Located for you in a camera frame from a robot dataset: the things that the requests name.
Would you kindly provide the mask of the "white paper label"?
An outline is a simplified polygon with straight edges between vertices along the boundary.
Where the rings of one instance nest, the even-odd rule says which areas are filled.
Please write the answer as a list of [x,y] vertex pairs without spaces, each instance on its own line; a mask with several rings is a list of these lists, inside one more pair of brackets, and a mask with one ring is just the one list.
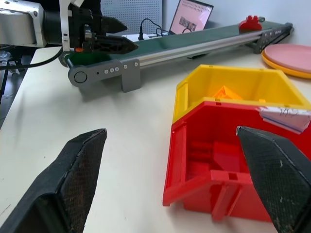
[[303,133],[311,124],[311,110],[286,107],[259,107],[261,118],[296,134]]

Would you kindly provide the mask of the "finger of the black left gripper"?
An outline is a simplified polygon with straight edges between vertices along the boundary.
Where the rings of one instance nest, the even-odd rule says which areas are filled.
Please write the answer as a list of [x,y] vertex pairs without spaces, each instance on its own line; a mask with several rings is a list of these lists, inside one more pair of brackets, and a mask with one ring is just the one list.
[[113,17],[101,17],[101,32],[102,33],[119,33],[126,31],[128,27],[121,21]]
[[127,54],[137,48],[137,44],[123,36],[98,35],[93,42],[93,51],[107,54]]

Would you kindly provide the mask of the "grey perforated panel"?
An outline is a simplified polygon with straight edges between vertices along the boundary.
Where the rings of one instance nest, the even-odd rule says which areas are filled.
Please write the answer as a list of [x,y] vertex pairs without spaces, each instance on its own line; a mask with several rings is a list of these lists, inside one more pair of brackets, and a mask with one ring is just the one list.
[[101,0],[104,16],[114,17],[128,27],[117,35],[138,34],[141,22],[143,32],[153,34],[156,25],[162,26],[162,0]]

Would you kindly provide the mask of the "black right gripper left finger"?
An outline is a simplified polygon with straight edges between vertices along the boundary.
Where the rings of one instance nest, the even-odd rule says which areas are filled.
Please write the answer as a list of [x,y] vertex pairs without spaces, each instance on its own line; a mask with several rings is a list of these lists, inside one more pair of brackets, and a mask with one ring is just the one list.
[[68,141],[32,182],[0,233],[83,233],[96,191],[106,129]]

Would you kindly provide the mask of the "orange toy block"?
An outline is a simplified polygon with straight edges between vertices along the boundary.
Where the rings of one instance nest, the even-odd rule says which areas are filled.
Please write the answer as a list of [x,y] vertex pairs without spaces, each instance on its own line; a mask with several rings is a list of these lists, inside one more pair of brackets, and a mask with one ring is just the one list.
[[212,99],[243,100],[243,98],[238,93],[232,91],[225,85],[219,88],[207,88],[206,91],[207,96]]

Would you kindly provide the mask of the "yellow plastic bin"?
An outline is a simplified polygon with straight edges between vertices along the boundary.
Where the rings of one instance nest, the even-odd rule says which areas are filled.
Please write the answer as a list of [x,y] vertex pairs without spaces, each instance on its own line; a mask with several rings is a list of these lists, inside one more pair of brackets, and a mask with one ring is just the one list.
[[[243,100],[207,96],[207,88],[223,85]],[[311,110],[311,102],[282,71],[262,68],[199,65],[176,87],[173,122],[204,101]]]

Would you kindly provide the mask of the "white power strip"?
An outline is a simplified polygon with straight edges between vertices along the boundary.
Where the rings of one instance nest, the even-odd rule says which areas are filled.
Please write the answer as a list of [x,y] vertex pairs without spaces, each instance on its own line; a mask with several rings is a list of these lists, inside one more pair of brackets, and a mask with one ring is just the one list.
[[[155,39],[155,38],[161,38],[163,36],[168,36],[169,34],[164,32],[163,34],[143,34],[143,40],[149,40],[149,39]],[[139,34],[126,34],[122,35],[122,37],[125,37],[133,42],[139,41]]]

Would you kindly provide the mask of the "grey conveyor with green belt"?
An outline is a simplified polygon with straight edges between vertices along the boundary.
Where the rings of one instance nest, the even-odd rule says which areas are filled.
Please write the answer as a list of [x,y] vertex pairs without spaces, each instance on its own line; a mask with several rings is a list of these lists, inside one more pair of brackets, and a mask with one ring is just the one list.
[[130,92],[141,87],[142,67],[239,45],[249,45],[259,54],[294,31],[291,23],[264,21],[261,27],[260,31],[246,31],[231,25],[141,40],[136,42],[136,50],[124,55],[64,52],[59,61],[69,68],[68,78],[75,87],[83,88],[120,76],[122,91]]

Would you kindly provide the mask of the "black metal frame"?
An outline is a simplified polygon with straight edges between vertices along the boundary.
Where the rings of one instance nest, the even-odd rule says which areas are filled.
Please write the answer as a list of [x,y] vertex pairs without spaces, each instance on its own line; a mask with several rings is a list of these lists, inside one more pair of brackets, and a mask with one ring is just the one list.
[[0,70],[0,104],[16,95],[27,71],[16,67],[29,65],[34,51],[34,48],[29,47],[0,45],[0,68],[10,67]]

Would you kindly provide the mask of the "yellow plate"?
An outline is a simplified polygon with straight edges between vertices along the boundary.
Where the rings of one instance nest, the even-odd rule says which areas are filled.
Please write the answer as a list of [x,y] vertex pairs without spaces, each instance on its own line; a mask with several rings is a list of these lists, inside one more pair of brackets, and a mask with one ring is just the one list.
[[302,71],[297,71],[297,70],[293,70],[293,69],[289,69],[289,68],[277,65],[276,63],[274,63],[274,62],[272,62],[272,61],[270,61],[268,59],[268,57],[265,54],[265,51],[261,52],[261,56],[262,56],[263,61],[268,66],[270,66],[270,67],[272,67],[274,69],[281,70],[281,71],[283,71],[287,75],[295,76],[295,77],[302,78],[302,79],[309,79],[309,80],[311,80],[311,73],[305,73],[305,72],[302,72]]

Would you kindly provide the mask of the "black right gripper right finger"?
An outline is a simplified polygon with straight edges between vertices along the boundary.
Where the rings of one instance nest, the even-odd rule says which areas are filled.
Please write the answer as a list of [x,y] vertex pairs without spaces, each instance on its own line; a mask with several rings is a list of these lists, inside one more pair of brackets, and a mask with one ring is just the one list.
[[311,233],[311,161],[289,139],[238,126],[255,190],[278,233]]

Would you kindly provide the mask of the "red toy block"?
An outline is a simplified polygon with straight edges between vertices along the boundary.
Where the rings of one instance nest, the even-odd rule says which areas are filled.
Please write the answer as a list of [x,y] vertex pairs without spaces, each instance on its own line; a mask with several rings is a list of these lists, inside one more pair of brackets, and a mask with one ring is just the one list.
[[261,31],[262,25],[260,22],[259,16],[248,16],[245,20],[239,23],[239,32],[253,32],[253,31]]

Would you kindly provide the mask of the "red plastic bin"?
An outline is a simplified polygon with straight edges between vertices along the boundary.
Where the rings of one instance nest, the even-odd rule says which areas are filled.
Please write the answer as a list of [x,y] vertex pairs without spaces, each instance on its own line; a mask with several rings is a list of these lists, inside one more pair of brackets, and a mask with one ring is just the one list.
[[258,197],[236,136],[238,126],[290,139],[311,159],[311,124],[301,134],[264,121],[259,106],[204,101],[172,124],[163,205],[270,221]]

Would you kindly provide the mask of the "open laptop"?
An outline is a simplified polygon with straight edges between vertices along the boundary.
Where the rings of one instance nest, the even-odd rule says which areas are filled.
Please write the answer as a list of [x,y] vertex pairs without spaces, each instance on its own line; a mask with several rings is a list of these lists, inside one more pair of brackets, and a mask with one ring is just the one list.
[[213,8],[213,5],[198,0],[179,0],[169,34],[205,30]]

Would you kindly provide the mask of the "pink plate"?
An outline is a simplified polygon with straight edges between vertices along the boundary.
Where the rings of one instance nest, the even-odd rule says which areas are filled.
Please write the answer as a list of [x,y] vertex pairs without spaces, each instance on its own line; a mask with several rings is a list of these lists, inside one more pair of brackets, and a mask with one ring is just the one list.
[[311,46],[274,44],[264,49],[269,61],[296,71],[311,73]]

